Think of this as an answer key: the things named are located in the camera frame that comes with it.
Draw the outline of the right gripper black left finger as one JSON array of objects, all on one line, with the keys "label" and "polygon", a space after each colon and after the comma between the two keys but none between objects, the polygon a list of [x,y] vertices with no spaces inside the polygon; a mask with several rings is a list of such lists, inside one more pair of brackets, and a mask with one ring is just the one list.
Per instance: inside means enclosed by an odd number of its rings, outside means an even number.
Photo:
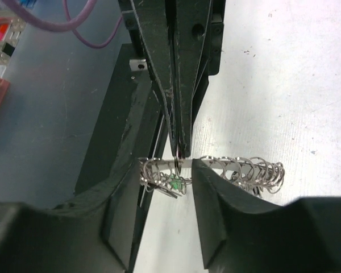
[{"label": "right gripper black left finger", "polygon": [[0,272],[126,272],[139,188],[134,161],[54,209],[0,202]]}]

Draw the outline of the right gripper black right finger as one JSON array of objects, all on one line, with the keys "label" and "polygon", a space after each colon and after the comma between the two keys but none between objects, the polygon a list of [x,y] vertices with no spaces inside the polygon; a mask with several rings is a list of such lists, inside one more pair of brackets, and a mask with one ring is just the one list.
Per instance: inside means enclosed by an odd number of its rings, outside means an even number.
[{"label": "right gripper black right finger", "polygon": [[341,197],[278,206],[192,162],[203,265],[209,272],[341,272]]}]

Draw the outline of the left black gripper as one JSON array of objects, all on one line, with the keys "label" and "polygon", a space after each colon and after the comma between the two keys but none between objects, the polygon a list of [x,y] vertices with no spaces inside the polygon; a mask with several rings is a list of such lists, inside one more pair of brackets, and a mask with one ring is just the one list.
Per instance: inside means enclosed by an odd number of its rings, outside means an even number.
[{"label": "left black gripper", "polygon": [[[154,92],[163,108],[167,123],[172,155],[187,158],[190,156],[192,142],[193,92],[210,9],[211,26],[210,31],[207,32],[210,39],[203,55],[206,55],[209,61],[207,74],[213,76],[219,72],[221,61],[225,1],[176,1],[173,42],[175,91],[165,1],[131,1],[139,31],[136,30],[135,20],[131,15],[125,15],[126,11],[130,11],[130,1],[119,1],[119,6],[136,54],[144,57],[146,53]],[[144,49],[141,49],[140,36]],[[174,99],[176,129],[173,114]]]}]

